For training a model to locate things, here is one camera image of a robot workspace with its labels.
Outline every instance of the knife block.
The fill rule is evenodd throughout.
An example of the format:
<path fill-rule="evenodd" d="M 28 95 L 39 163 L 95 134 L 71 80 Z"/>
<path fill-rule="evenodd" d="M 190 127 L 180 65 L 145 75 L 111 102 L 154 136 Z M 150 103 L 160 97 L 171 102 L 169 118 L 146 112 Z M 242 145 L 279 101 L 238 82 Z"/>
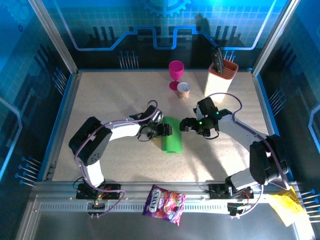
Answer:
<path fill-rule="evenodd" d="M 224 68 L 222 70 L 222 74 L 219 74 L 216 70 L 214 70 L 214 63 L 210 65 L 208 79 L 204 88 L 204 96 L 207 97 L 210 94 L 226 93 L 228 91 L 229 86 L 239 69 L 239 66 L 236 63 L 225 59 L 223 60 L 223 63 Z M 225 98 L 225 95 L 217 94 L 213 95 L 211 98 L 213 101 L 220 103 Z"/>

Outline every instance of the green object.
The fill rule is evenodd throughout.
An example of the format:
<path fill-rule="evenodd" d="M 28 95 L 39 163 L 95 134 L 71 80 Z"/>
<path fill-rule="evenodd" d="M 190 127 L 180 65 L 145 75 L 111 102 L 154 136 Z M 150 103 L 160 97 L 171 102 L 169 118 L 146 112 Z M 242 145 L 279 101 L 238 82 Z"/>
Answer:
<path fill-rule="evenodd" d="M 164 124 L 170 124 L 172 127 L 172 135 L 162 138 L 162 150 L 165 154 L 182 153 L 182 134 L 179 129 L 180 120 L 174 117 L 163 117 Z"/>

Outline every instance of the gear logo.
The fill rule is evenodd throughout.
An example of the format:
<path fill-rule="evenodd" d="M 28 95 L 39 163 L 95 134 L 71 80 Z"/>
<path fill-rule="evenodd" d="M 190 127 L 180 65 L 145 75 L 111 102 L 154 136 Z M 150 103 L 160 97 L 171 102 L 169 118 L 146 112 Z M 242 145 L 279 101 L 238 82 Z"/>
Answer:
<path fill-rule="evenodd" d="M 2 0 L 1 7 L 5 7 L 18 24 L 22 24 L 29 16 L 28 0 Z"/>
<path fill-rule="evenodd" d="M 190 4 L 190 0 L 143 0 L 144 9 L 150 11 L 150 14 L 155 14 L 157 17 L 168 15 L 171 17 L 174 14 L 180 14 L 180 10 L 185 10 L 186 5 Z"/>

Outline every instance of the snack bag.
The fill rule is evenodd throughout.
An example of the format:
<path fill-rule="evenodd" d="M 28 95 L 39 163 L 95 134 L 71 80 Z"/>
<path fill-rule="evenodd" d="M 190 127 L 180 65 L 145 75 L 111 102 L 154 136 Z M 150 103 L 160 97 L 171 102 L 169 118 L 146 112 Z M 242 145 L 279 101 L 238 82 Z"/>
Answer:
<path fill-rule="evenodd" d="M 185 202 L 186 195 L 153 185 L 146 199 L 142 215 L 164 219 L 179 226 Z"/>

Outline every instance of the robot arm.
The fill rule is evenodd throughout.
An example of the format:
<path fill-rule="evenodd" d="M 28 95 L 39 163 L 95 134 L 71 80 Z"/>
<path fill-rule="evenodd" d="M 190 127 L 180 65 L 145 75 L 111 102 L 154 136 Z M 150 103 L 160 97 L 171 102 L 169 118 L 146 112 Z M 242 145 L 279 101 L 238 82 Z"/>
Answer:
<path fill-rule="evenodd" d="M 272 146 L 283 173 L 289 171 L 279 136 L 267 136 L 238 120 L 229 110 L 218 110 L 210 97 L 199 101 L 193 111 L 196 118 L 183 119 L 180 131 L 188 132 L 191 129 L 207 138 L 211 136 L 211 129 L 215 129 L 229 135 L 249 151 L 250 167 L 226 178 L 227 187 L 233 191 L 255 184 L 266 185 L 280 176 L 275 160 L 263 140 Z"/>
<path fill-rule="evenodd" d="M 150 105 L 144 113 L 129 116 L 127 120 L 142 120 L 150 116 L 154 111 L 155 107 Z M 158 109 L 153 117 L 147 120 L 137 123 L 125 122 L 100 129 L 94 136 L 94 139 L 89 140 L 78 155 L 89 182 L 95 187 L 100 187 L 105 182 L 101 171 L 100 158 L 110 141 L 134 136 L 138 136 L 138 139 L 140 136 L 146 136 L 150 140 L 171 135 L 172 127 L 169 124 L 161 123 L 162 119 L 163 114 Z M 69 142 L 69 147 L 73 154 L 76 154 L 87 137 L 102 125 L 104 123 L 95 117 L 88 118 Z"/>

